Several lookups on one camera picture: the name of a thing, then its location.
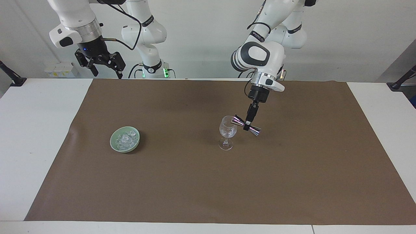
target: green bowl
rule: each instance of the green bowl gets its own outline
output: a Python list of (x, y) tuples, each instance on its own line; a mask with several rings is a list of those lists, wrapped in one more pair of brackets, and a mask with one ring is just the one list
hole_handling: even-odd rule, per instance
[[(121, 150), (118, 150), (117, 148), (116, 148), (116, 140), (117, 140), (117, 138), (119, 137), (119, 135), (121, 135), (121, 134), (123, 134), (123, 133), (125, 133), (125, 132), (129, 132), (129, 131), (135, 131), (136, 132), (136, 134), (137, 134), (137, 136), (139, 137), (139, 140), (137, 141), (137, 143), (132, 147), (132, 148), (130, 148), (130, 149), (128, 149), (128, 150), (124, 150), (124, 151), (121, 151)], [(134, 127), (122, 127), (122, 128), (119, 128), (119, 129), (117, 129), (112, 135), (111, 135), (111, 138), (110, 138), (110, 146), (111, 146), (111, 148), (112, 149), (114, 149), (115, 151), (117, 151), (117, 152), (120, 152), (120, 153), (129, 153), (129, 152), (131, 152), (131, 151), (133, 151), (138, 145), (139, 145), (139, 142), (140, 142), (140, 133), (139, 133), (139, 131), (136, 129), (136, 128), (134, 128)]]

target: brown table surface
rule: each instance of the brown table surface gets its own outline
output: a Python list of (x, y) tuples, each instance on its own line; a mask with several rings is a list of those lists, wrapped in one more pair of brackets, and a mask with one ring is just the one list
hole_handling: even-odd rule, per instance
[[(234, 148), (244, 82), (94, 80), (27, 221), (416, 224), (416, 205), (346, 83), (283, 82)], [(111, 134), (134, 126), (120, 154)]]

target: clear glass goblet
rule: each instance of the clear glass goblet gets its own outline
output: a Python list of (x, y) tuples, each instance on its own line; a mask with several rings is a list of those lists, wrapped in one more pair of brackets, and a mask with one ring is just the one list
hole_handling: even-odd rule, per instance
[(231, 123), (232, 116), (225, 116), (220, 124), (220, 133), (223, 138), (220, 139), (218, 145), (222, 150), (230, 150), (233, 148), (233, 142), (230, 138), (237, 133), (237, 126)]

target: glass base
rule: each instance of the glass base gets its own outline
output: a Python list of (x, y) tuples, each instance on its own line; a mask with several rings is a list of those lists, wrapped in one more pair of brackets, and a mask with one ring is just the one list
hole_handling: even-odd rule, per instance
[(230, 150), (233, 148), (233, 142), (229, 138), (221, 138), (221, 140), (218, 142), (218, 145), (222, 150)]

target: white table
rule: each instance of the white table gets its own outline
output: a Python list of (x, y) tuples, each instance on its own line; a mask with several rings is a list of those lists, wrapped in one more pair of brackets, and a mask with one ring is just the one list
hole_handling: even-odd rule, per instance
[[(91, 82), (91, 79), (29, 79), (22, 87), (10, 88), (0, 99), (0, 233), (416, 233), (416, 225), (23, 222)], [(348, 85), (416, 200), (416, 110), (402, 93), (391, 92), (385, 84)]]

